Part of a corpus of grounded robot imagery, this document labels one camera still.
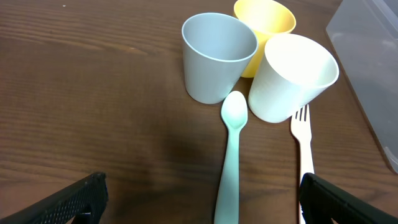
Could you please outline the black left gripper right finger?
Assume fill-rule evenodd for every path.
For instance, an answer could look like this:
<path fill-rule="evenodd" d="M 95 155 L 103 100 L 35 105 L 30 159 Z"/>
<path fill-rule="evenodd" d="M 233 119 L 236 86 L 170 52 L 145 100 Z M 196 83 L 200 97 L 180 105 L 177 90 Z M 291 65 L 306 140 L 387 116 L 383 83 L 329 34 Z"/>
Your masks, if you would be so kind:
<path fill-rule="evenodd" d="M 306 224 L 397 224 L 396 217 L 312 173 L 303 175 L 299 202 Z"/>

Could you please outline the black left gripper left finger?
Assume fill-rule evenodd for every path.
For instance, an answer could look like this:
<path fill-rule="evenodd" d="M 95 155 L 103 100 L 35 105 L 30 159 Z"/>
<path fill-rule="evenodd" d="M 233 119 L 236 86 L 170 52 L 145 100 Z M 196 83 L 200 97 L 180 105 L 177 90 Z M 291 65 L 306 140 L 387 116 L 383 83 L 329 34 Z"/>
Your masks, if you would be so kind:
<path fill-rule="evenodd" d="M 95 172 L 8 217 L 2 224 L 98 224 L 109 200 L 106 174 Z"/>

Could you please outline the white plastic cup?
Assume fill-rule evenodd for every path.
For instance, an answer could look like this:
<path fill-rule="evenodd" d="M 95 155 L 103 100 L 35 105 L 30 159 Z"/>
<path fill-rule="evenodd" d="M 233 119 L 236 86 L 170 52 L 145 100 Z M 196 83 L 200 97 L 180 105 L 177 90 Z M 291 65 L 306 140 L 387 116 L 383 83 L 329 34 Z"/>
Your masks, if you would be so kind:
<path fill-rule="evenodd" d="M 248 105 L 268 123 L 280 123 L 334 84 L 340 74 L 332 54 L 298 34 L 278 34 L 264 47 Z"/>

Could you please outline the mint green plastic spoon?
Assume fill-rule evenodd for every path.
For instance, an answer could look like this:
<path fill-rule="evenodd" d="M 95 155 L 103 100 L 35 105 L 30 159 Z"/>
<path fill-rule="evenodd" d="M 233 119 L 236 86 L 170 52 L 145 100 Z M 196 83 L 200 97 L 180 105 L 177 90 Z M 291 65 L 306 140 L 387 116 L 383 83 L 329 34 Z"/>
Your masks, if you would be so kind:
<path fill-rule="evenodd" d="M 221 118 L 228 129 L 223 170 L 216 200 L 214 223 L 239 223 L 239 135 L 248 121 L 244 95 L 232 91 L 221 107 Z"/>

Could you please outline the grey plastic cup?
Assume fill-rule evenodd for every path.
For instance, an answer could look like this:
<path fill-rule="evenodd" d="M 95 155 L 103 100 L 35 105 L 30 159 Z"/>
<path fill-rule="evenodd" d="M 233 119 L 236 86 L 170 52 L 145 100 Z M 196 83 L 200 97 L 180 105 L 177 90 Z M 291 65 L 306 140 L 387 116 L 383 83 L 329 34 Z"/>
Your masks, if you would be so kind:
<path fill-rule="evenodd" d="M 182 38 L 185 88 L 204 104 L 226 98 L 259 48 L 245 23 L 215 12 L 189 17 Z"/>

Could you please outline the yellow plastic cup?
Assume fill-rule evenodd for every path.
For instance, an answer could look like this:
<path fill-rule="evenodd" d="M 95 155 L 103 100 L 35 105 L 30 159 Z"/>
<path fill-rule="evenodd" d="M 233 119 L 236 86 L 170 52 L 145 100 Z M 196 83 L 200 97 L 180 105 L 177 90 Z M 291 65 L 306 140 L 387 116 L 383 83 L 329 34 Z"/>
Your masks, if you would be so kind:
<path fill-rule="evenodd" d="M 243 78 L 254 78 L 264 56 L 266 42 L 277 34 L 291 33 L 296 26 L 294 14 L 284 5 L 271 0 L 238 0 L 234 4 L 234 17 L 255 33 L 259 48 L 245 71 Z"/>

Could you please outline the white plastic fork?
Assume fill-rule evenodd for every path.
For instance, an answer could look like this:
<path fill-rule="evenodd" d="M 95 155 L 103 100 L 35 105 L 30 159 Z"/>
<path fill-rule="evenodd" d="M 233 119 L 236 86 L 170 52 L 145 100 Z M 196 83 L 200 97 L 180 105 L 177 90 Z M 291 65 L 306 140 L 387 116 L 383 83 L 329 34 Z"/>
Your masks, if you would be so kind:
<path fill-rule="evenodd" d="M 312 158 L 312 130 L 309 104 L 292 115 L 290 130 L 300 145 L 299 184 L 305 173 L 315 173 Z"/>

